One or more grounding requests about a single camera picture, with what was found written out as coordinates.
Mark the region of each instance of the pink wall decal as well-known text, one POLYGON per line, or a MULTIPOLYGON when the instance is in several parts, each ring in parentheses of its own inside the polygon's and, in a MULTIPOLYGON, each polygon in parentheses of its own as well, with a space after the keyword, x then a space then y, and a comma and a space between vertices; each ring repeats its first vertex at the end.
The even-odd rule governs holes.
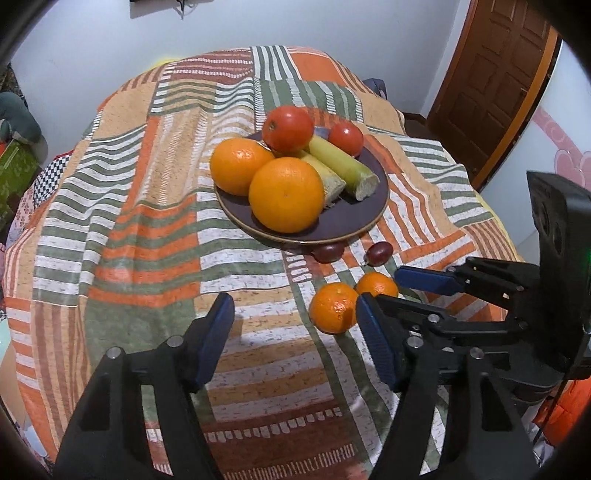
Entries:
POLYGON ((554 157, 555 172, 591 190, 591 151, 581 153, 561 126, 542 107, 536 109, 531 119, 558 149, 554 157))

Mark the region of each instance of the plate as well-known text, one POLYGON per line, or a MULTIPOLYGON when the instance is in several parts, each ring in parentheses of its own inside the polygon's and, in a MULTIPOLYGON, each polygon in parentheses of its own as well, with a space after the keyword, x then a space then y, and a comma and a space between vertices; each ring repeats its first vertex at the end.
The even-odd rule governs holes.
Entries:
MULTIPOLYGON (((328 129, 316 127, 316 135, 328 137, 328 129)), ((261 132, 248 138, 261 140, 261 132)), ((253 236, 263 237, 275 242, 294 245, 321 245, 347 240, 371 229, 382 216, 388 203, 388 176, 377 158, 363 148, 358 160, 367 165, 379 178, 374 194, 361 202, 345 192, 335 204, 322 211, 314 225, 298 233, 278 233, 266 228, 252 214, 247 197, 230 195, 215 188, 222 209, 230 220, 253 236)))

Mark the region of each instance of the red tomato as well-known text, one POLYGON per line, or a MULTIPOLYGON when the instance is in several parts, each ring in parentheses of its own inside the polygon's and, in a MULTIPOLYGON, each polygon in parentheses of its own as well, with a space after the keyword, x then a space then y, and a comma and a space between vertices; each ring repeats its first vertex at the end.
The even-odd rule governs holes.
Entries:
POLYGON ((328 141, 352 157, 363 150, 363 133, 348 120, 343 120, 330 129, 328 141))
POLYGON ((282 154, 296 153, 308 146, 314 135, 314 122, 308 112, 297 106, 280 106, 267 115, 262 140, 282 154))

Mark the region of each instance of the striped blanket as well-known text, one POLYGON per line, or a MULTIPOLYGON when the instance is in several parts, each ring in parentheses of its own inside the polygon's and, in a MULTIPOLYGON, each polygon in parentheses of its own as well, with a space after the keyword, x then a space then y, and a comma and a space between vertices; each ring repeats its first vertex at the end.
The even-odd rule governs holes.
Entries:
MULTIPOLYGON (((326 283, 354 285, 366 249, 387 240, 402 264, 443 269, 468 255, 514 260, 502 225, 464 167, 436 141, 405 135, 402 115, 319 51, 282 46, 175 61, 126 82, 98 109, 59 188, 7 252, 4 288, 16 375, 27 413, 54 459, 68 419, 104 351, 150 349, 203 316, 217 292, 236 321, 212 382, 194 404, 225 478, 367 478, 398 397, 382 384, 357 326, 318 332, 307 307, 326 283), (260 129, 278 105, 316 125, 356 122, 389 177, 382 218, 341 260, 260 243, 220 209, 209 158, 222 140, 260 129)), ((466 320, 503 312, 473 297, 402 295, 466 320)), ((170 472, 153 395, 147 435, 170 472)), ((447 395, 423 471, 437 466, 447 395)))

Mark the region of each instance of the blue gripper pad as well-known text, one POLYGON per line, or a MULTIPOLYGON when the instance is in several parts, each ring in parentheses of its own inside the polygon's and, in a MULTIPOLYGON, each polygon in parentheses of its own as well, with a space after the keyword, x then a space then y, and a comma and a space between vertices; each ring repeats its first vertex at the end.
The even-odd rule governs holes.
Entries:
POLYGON ((379 379, 389 386, 390 390, 395 390, 400 382, 400 372, 396 369, 396 354, 390 348, 386 337, 372 312, 371 306, 360 295, 355 305, 355 315, 357 323, 369 348, 369 353, 374 361, 375 369, 379 379))
POLYGON ((403 265, 394 273, 394 280, 399 287, 430 291, 438 295, 451 296, 463 291, 463 284, 460 284, 452 273, 424 268, 403 265))
POLYGON ((217 362, 222 356, 224 345, 234 323, 234 299, 227 293, 220 293, 208 315, 213 315, 201 349, 196 384, 203 388, 213 378, 217 362))

